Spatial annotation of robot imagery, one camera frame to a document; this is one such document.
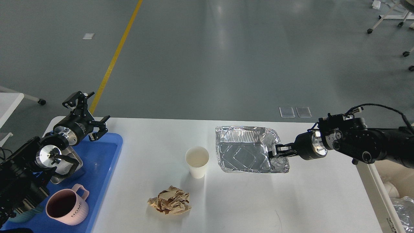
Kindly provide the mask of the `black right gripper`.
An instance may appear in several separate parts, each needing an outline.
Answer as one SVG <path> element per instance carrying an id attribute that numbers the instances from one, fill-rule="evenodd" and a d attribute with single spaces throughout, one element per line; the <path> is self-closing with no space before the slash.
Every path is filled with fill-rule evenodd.
<path id="1" fill-rule="evenodd" d="M 327 155 L 327 148 L 322 142 L 319 131 L 308 131 L 296 136 L 293 145 L 275 145 L 275 153 L 268 152 L 268 158 L 300 156 L 304 160 L 324 158 Z"/>

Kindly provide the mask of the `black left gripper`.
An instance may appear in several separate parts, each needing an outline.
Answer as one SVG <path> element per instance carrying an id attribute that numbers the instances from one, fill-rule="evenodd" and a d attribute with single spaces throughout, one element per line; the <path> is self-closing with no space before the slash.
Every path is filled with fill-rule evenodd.
<path id="1" fill-rule="evenodd" d="M 74 113 L 69 114 L 59 121 L 54 126 L 53 133 L 63 136 L 68 141 L 69 146 L 78 145 L 86 136 L 89 137 L 90 141 L 99 140 L 108 132 L 106 122 L 111 116 L 107 115 L 100 121 L 96 121 L 88 111 L 87 100 L 94 94 L 95 92 L 74 92 L 62 102 L 62 106 L 71 109 Z"/>

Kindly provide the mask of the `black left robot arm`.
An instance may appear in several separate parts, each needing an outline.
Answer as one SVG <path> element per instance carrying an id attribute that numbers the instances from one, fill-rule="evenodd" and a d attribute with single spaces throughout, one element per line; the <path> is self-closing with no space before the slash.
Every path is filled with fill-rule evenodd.
<path id="1" fill-rule="evenodd" d="M 43 137 L 35 136 L 3 158 L 0 166 L 1 224 L 10 218 L 36 208 L 50 192 L 52 178 L 68 179 L 79 168 L 80 158 L 65 155 L 64 150 L 78 145 L 86 136 L 101 139 L 107 132 L 110 116 L 94 119 L 88 110 L 88 99 L 94 92 L 74 92 L 62 105 L 70 113 Z"/>

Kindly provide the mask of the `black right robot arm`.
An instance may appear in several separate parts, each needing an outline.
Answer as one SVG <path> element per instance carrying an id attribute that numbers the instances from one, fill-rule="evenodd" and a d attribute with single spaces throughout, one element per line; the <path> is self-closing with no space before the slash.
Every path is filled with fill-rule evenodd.
<path id="1" fill-rule="evenodd" d="M 321 117 L 305 133 L 298 134 L 293 143 L 276 144 L 268 158 L 299 156 L 304 160 L 324 158 L 329 150 L 351 157 L 352 163 L 373 164 L 388 160 L 406 168 L 414 167 L 413 126 L 399 110 L 377 104 L 402 117 L 399 128 L 368 128 L 364 118 L 355 117 L 366 104 L 351 107 L 338 115 Z"/>

